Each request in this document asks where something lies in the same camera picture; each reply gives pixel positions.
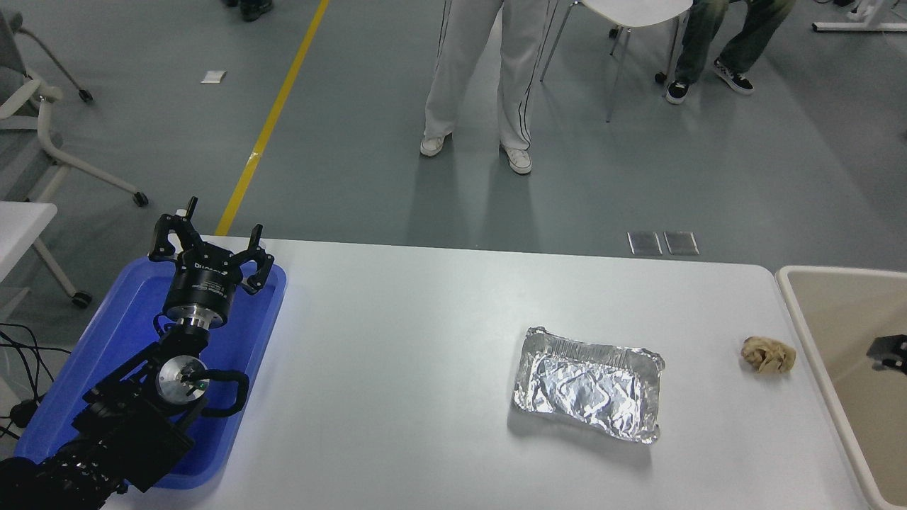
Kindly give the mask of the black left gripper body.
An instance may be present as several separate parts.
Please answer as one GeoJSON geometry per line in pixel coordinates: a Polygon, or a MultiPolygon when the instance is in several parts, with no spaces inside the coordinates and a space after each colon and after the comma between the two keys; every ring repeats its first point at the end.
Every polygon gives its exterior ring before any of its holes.
{"type": "Polygon", "coordinates": [[[242,272],[240,263],[231,263],[227,249],[190,249],[179,253],[176,272],[163,304],[170,319],[178,319],[185,307],[210,310],[217,319],[229,317],[242,272]]]}

